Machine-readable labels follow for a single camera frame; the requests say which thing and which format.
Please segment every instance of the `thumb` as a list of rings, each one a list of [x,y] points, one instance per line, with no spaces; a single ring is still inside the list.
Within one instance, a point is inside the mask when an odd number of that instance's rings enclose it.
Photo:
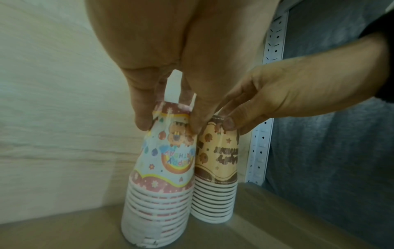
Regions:
[[[258,95],[235,108],[223,121],[226,130],[241,129],[263,114],[262,106],[259,104]]]
[[[196,96],[193,111],[190,116],[190,127],[195,134],[199,134],[202,127],[212,118],[219,103],[207,101]]]

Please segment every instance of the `fingernail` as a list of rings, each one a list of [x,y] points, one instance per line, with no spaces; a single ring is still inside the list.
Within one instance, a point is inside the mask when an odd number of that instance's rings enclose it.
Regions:
[[[225,118],[223,121],[223,128],[226,130],[235,130],[234,120],[230,117]]]

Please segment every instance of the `wood grain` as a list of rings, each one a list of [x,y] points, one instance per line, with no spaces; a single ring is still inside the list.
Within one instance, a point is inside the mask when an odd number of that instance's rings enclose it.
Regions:
[[[123,202],[143,137],[133,118],[82,0],[0,0],[0,223]]]

